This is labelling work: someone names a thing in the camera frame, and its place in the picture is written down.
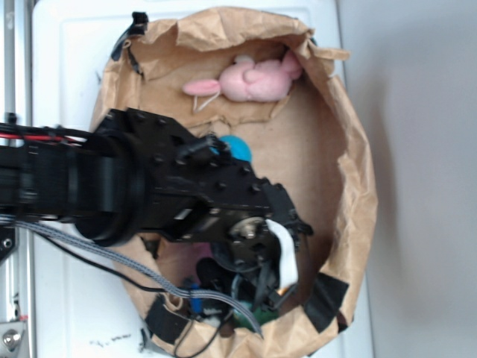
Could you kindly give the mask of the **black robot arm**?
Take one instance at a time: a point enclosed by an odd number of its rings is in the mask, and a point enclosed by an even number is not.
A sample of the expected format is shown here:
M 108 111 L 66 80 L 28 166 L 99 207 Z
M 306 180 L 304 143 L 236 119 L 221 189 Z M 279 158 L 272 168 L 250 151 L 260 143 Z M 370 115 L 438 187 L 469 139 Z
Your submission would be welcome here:
M 297 285 L 303 222 L 280 184 L 258 178 L 214 134 L 111 110 L 92 132 L 1 125 L 1 223 L 73 224 L 103 247 L 137 233 L 207 242 L 212 298 L 276 311 Z

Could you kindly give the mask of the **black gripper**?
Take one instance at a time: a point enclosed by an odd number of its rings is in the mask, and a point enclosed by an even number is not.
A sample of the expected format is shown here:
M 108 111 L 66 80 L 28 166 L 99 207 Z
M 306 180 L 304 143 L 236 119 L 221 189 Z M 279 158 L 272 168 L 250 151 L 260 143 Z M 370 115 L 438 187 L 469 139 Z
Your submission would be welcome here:
M 200 286 L 229 295 L 264 323 L 279 315 L 299 281 L 296 252 L 313 234 L 301 219 L 285 224 L 248 218 L 226 231 L 222 241 L 197 244 Z

